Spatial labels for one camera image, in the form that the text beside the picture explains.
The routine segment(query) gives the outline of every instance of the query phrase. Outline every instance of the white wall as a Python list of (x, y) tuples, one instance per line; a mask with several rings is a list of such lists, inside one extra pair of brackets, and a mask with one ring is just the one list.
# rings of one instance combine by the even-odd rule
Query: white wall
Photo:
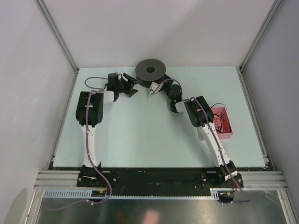
[(275, 166), (299, 210), (299, 1), (287, 0), (245, 69)]
[(240, 65), (274, 0), (45, 0), (78, 67)]
[(33, 0), (2, 1), (0, 33), (0, 223), (14, 224), (50, 154), (74, 71)]

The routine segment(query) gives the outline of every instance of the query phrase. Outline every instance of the pink plastic box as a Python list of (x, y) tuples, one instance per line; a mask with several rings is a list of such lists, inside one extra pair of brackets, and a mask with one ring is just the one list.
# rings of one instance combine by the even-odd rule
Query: pink plastic box
[(226, 113), (225, 107), (213, 107), (212, 111), (213, 111), (213, 114), (214, 114), (214, 121), (213, 122), (215, 124), (216, 130), (219, 130), (221, 128), (221, 123), (223, 123), (222, 128), (221, 128), (222, 133), (217, 132), (219, 139), (229, 139), (233, 135), (233, 130), (232, 130), (232, 127), (230, 125), (230, 122), (229, 122), (229, 119), (228, 119), (228, 114)]

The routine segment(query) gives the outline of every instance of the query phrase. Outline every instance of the black mounting plate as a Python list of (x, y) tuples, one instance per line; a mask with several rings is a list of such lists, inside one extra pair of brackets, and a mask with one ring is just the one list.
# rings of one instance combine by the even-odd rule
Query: black mounting plate
[[(210, 196), (210, 188), (233, 188), (232, 180), (220, 180), (219, 168), (102, 168), (102, 173), (114, 196)], [(235, 178), (242, 188), (241, 174)], [(96, 188), (106, 183), (101, 177), (86, 180), (80, 172), (77, 186)]]

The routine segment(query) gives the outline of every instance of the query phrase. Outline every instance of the light blue tabletop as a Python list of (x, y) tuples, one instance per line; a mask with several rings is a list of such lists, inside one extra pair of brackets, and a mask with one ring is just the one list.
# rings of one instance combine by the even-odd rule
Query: light blue tabletop
[[(54, 167), (81, 167), (84, 144), (81, 126), (75, 118), (81, 91), (89, 91), (88, 77), (107, 77), (108, 73), (126, 72), (134, 76), (135, 68), (81, 68), (76, 80)], [(223, 103), (234, 134), (221, 140), (237, 167), (264, 167), (250, 113), (236, 68), (167, 67), (166, 74), (183, 87), (184, 98), (204, 96), (209, 105)], [(92, 79), (88, 84), (104, 87), (106, 80)], [(131, 98), (121, 94), (114, 103), (104, 105), (103, 121), (97, 125), (96, 156), (104, 167), (213, 167), (216, 158), (206, 142), (198, 138), (187, 112), (174, 114), (166, 96), (150, 96), (140, 85)]]

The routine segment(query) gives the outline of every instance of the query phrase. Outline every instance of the black circular disc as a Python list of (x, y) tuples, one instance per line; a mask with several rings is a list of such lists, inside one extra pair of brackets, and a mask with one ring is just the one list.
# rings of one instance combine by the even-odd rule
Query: black circular disc
[(151, 83), (161, 79), (166, 72), (166, 66), (157, 59), (146, 59), (136, 66), (135, 73), (142, 80), (142, 86), (149, 88)]

